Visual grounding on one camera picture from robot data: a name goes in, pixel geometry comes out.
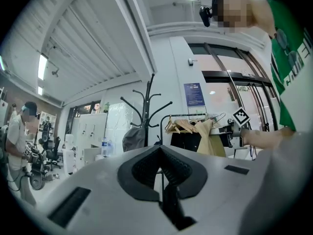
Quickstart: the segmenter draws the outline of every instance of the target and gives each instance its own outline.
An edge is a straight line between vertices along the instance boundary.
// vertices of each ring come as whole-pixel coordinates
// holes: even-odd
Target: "ceiling light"
[[[38,86],[38,94],[42,95],[43,94],[43,89],[41,87]]]
[[[1,56],[0,56],[0,66],[1,66],[1,69],[4,71],[5,67],[4,67],[3,60],[2,60]]]
[[[43,80],[45,75],[45,65],[47,64],[47,58],[40,55],[39,65],[38,65],[38,77]]]

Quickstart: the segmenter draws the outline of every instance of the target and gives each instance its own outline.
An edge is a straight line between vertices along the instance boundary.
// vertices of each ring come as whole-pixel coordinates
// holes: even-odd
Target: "clothing rack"
[[[192,117],[192,116],[205,116],[206,113],[199,113],[199,114],[175,114],[175,115],[166,115],[164,118],[162,118],[161,123],[160,123],[160,144],[163,145],[163,127],[162,127],[162,123],[163,120],[168,118],[168,117]]]
[[[150,117],[149,117],[149,113],[150,113],[150,102],[151,102],[151,98],[154,96],[161,96],[161,94],[153,94],[150,96],[150,90],[151,90],[151,85],[153,82],[153,78],[154,78],[155,74],[152,74],[151,77],[151,81],[149,81],[147,83],[147,91],[146,91],[146,96],[144,96],[141,92],[138,92],[136,90],[133,90],[133,92],[138,93],[142,96],[143,99],[143,107],[142,107],[142,115],[140,114],[140,112],[133,106],[131,105],[125,98],[121,97],[121,100],[123,100],[125,103],[127,103],[130,107],[132,107],[137,114],[139,115],[140,118],[140,124],[134,124],[131,123],[131,125],[136,126],[136,127],[143,127],[145,129],[145,143],[144,143],[144,147],[148,146],[148,135],[149,135],[149,127],[154,128],[154,127],[158,127],[159,125],[154,125],[151,126],[150,125],[150,121],[152,119],[152,117],[158,113],[159,111],[163,110],[164,108],[166,108],[167,106],[173,104],[173,102],[169,102],[168,104],[164,105],[163,107],[159,108],[158,110],[156,110]]]

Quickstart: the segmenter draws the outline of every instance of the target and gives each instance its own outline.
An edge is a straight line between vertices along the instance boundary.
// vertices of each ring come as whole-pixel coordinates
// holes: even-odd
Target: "white t-shirt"
[[[17,113],[16,111],[13,111],[13,112],[12,112],[11,117],[10,117],[10,120],[9,120],[9,123],[11,123],[14,118],[16,118],[17,114],[18,114],[18,113]]]
[[[16,116],[9,125],[7,139],[13,143],[17,150],[24,153],[26,150],[25,126],[21,119],[21,115]],[[27,166],[27,160],[16,157],[8,153],[9,166],[12,170],[19,170]]]

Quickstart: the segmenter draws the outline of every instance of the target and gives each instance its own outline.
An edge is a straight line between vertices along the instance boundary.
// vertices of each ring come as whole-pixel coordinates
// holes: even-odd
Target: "black coat rack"
[[[154,127],[159,127],[159,124],[151,126],[150,125],[150,121],[152,119],[152,117],[158,113],[159,111],[163,110],[164,108],[166,108],[167,106],[171,105],[173,102],[169,102],[168,104],[164,105],[163,107],[159,108],[158,110],[156,110],[150,117],[149,117],[149,112],[150,112],[150,102],[151,102],[151,98],[154,96],[161,96],[161,94],[153,94],[150,96],[150,90],[151,90],[151,85],[153,82],[153,78],[154,78],[154,73],[152,74],[151,77],[151,81],[149,81],[147,83],[147,91],[146,91],[146,96],[144,96],[141,92],[135,91],[133,90],[133,92],[136,92],[138,94],[140,94],[143,98],[143,110],[142,110],[142,115],[140,114],[140,112],[133,106],[131,105],[125,98],[121,97],[121,100],[123,100],[125,103],[127,103],[130,107],[132,107],[137,114],[139,115],[140,124],[134,124],[131,123],[131,125],[136,126],[136,127],[143,127],[145,128],[145,143],[144,146],[148,146],[148,134],[149,134],[149,127],[154,128]]]

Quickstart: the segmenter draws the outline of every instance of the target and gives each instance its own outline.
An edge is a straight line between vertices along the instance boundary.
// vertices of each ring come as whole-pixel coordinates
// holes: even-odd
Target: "blue poster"
[[[202,90],[199,83],[184,84],[187,106],[205,106]]]

